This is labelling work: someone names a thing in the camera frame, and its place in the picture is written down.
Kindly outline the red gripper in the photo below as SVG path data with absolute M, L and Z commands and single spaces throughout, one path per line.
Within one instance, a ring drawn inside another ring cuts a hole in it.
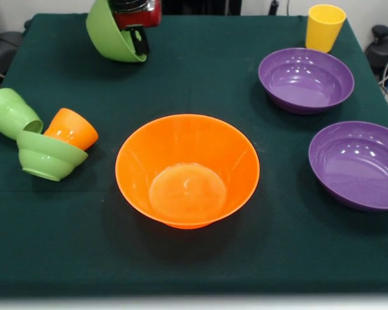
M 144 27 L 156 27 L 160 24 L 162 2 L 159 0 L 116 0 L 113 1 L 113 17 L 119 29 L 129 28 L 135 54 L 148 55 L 149 43 Z

